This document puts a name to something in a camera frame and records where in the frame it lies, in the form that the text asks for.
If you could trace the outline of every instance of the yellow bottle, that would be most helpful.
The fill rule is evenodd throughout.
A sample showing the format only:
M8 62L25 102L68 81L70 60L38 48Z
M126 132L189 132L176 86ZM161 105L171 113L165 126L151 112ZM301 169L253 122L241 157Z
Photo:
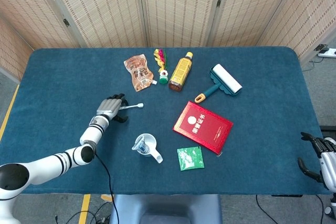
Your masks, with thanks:
M182 86L184 84L185 79L187 78L187 75L189 73L193 58L192 52L187 52L184 58L179 60L179 63L177 64L173 75L168 82L168 86L170 89L175 91L180 91L182 89Z

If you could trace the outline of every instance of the woven panel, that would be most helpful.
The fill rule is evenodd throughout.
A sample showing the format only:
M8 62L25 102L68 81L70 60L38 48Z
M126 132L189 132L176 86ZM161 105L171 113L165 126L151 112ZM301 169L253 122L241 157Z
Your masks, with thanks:
M0 18L0 67L21 80L33 50Z
M213 0L145 0L151 46L199 47Z
M0 13L35 49L76 46L46 0L0 0Z
M280 1L224 0L212 45L254 46Z
M336 22L336 0L286 0L260 45L288 46L299 57Z
M89 47L143 47L138 0L63 0Z

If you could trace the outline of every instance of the bottle cap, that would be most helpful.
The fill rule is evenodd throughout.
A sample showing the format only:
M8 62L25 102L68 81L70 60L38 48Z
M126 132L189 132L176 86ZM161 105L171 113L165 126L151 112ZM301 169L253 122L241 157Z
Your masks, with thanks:
M168 82L168 76L160 76L159 83L160 84L167 84Z
M187 54L185 56L192 59L193 58L193 53L192 52L187 52Z

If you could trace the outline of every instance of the orange handle end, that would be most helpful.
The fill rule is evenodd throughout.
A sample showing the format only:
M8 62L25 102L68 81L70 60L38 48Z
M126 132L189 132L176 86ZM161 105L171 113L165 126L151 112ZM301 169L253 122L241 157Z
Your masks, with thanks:
M200 103L200 102L203 102L205 100L205 95L202 93L202 94L199 94L198 96L196 96L195 98L195 102L196 103Z

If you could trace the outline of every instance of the white roller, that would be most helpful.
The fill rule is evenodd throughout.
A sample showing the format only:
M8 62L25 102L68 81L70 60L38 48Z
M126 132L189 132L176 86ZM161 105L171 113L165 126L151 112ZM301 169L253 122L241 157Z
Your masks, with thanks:
M221 64L214 66L213 71L233 93L237 93L242 88L242 85L240 85L238 81L236 81L236 79L222 67Z

